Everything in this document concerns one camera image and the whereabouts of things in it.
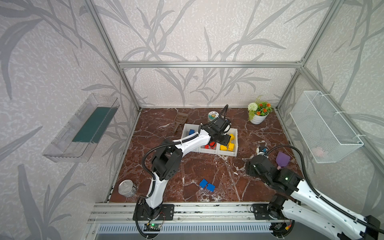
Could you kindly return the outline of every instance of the yellow block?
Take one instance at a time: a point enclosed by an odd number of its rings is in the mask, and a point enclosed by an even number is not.
[[[233,143],[228,144],[228,150],[233,152],[233,149],[235,148],[235,145]]]

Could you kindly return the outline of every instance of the container lid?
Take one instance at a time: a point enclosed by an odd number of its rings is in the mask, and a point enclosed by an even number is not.
[[[131,180],[124,180],[119,184],[119,193],[121,195],[131,192],[133,189],[133,182]]]

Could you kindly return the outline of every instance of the red marble tabletop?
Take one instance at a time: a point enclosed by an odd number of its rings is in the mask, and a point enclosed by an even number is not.
[[[136,202],[138,194],[147,194],[151,181],[148,173],[141,167],[141,159],[149,149],[158,146],[165,138],[180,139],[183,124],[179,126],[176,133],[172,133],[177,112],[189,114],[186,123],[200,124],[208,122],[207,114],[210,111],[220,111],[220,109],[143,109],[110,202]],[[232,128],[237,128],[238,131],[237,157],[196,152],[187,154],[182,159],[178,173],[168,182],[164,192],[164,202],[269,202],[271,200],[275,191],[268,188],[259,178],[246,175],[245,164],[256,155],[256,148],[260,145],[271,149],[288,144],[276,114],[270,113],[259,125],[247,121],[246,108],[228,109],[227,117],[232,122]],[[302,176],[291,149],[275,150],[269,155],[270,161],[277,166],[275,159],[279,151],[291,156],[291,162],[287,167]],[[148,168],[150,168],[151,156],[152,154],[147,158]],[[137,193],[133,197],[126,198],[118,193],[119,184],[126,179],[131,179],[138,186]],[[216,186],[214,192],[199,186],[202,179]]]

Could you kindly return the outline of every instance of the wallpapered wall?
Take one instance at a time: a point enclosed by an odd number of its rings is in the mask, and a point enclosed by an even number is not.
[[[82,5],[0,2],[0,239],[78,239],[137,115]],[[90,93],[121,106],[89,162],[43,157]]]
[[[299,61],[332,1],[94,2],[120,61]],[[140,104],[156,107],[276,100],[292,72],[126,69]]]
[[[332,97],[383,151],[382,109],[384,64],[384,1],[345,1],[306,67]],[[301,77],[280,113],[304,151],[307,169],[320,191],[334,200],[384,221],[384,177],[361,149],[341,161],[317,164],[289,113],[304,90],[313,90]]]

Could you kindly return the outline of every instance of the brown slotted scoop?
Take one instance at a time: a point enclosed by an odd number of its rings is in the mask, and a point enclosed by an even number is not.
[[[175,128],[173,129],[172,133],[175,133],[175,132],[176,132],[176,129],[178,128],[178,126],[179,126],[180,124],[183,124],[183,123],[186,122],[187,117],[188,117],[188,114],[186,114],[186,113],[177,113],[177,115],[176,115],[176,117],[175,117],[176,126],[175,126]]]

